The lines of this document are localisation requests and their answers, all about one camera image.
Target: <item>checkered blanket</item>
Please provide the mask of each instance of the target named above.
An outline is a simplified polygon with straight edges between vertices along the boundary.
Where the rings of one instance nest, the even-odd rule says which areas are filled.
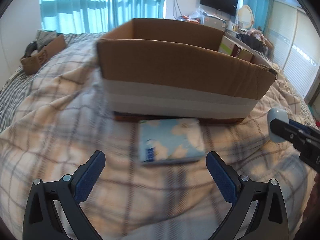
[[[1,218],[22,239],[33,180],[59,180],[72,174],[95,150],[102,150],[105,169],[81,207],[103,239],[208,239],[230,204],[223,200],[204,159],[185,165],[140,166],[137,124],[113,121],[108,108],[95,57],[96,37],[73,43],[44,65],[1,132]],[[217,151],[239,174],[256,181],[279,181],[293,234],[315,173],[298,159],[290,143],[269,140],[267,112],[276,106],[284,108],[290,118],[314,125],[305,104],[279,73],[241,124],[205,125],[202,132],[206,151]],[[75,238],[58,204],[57,210],[67,234]],[[245,233],[251,216],[237,237]]]
[[[101,35],[102,33],[65,34],[64,39],[69,47],[74,43],[97,38]],[[36,76],[27,76],[20,66],[0,90],[0,133],[12,123],[17,107],[30,94],[30,87]]]

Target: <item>light blue book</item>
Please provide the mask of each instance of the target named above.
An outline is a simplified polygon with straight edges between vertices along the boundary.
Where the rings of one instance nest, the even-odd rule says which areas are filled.
[[[205,156],[199,120],[192,118],[139,122],[139,158],[144,164],[197,161]]]

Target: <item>television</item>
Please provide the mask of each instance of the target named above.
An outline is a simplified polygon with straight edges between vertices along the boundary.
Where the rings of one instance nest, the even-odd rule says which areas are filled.
[[[238,0],[200,0],[200,4],[236,16]]]

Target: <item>closet door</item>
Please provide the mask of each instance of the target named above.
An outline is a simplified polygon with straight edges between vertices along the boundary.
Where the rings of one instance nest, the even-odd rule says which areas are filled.
[[[288,57],[297,18],[297,9],[292,6],[273,2],[273,9],[265,36],[273,43],[271,60],[281,68]]]
[[[319,68],[320,38],[308,16],[298,11],[296,35],[284,66],[284,74],[305,98]]]

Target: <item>bed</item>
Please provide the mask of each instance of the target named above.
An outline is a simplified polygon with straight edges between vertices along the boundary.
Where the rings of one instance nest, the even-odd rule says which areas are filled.
[[[142,167],[137,124],[116,122],[103,93],[95,54],[101,34],[67,34],[68,47],[33,76],[21,67],[0,94],[0,217],[22,239],[24,209],[32,182],[72,174],[95,150],[106,166],[81,207],[103,239],[208,239],[227,214],[226,203],[205,160]],[[301,223],[315,172],[290,143],[272,143],[267,112],[281,107],[291,119],[315,127],[308,107],[278,71],[277,80],[237,125],[203,125],[207,152],[215,150],[239,174],[279,181],[294,235]],[[250,207],[237,237],[245,233]],[[75,238],[62,208],[61,221]]]

